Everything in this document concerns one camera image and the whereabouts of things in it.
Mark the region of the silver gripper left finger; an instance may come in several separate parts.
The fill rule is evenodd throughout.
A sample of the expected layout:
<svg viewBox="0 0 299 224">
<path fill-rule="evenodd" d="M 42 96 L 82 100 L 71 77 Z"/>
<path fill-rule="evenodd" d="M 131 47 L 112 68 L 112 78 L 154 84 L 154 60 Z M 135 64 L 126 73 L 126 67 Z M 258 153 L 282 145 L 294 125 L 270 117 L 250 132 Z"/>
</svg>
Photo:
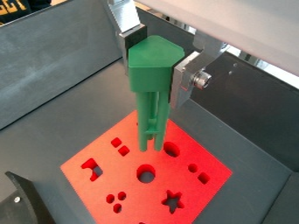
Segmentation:
<svg viewBox="0 0 299 224">
<path fill-rule="evenodd" d="M 106 0 L 107 12 L 116 29 L 116 39 L 128 69 L 128 49 L 147 37 L 147 27 L 140 23 L 134 0 Z"/>
</svg>

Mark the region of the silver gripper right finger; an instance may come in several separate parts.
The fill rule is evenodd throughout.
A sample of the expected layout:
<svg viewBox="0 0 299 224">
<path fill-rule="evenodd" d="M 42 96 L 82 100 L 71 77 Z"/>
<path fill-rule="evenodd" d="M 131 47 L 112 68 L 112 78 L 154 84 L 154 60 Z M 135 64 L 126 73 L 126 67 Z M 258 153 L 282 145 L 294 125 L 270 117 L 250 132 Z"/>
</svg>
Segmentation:
<svg viewBox="0 0 299 224">
<path fill-rule="evenodd" d="M 192 89 L 204 89 L 211 81 L 207 65 L 224 53 L 226 44 L 202 31 L 195 32 L 192 44 L 196 50 L 180 61 L 172 71 L 170 103 L 178 109 L 190 99 Z"/>
</svg>

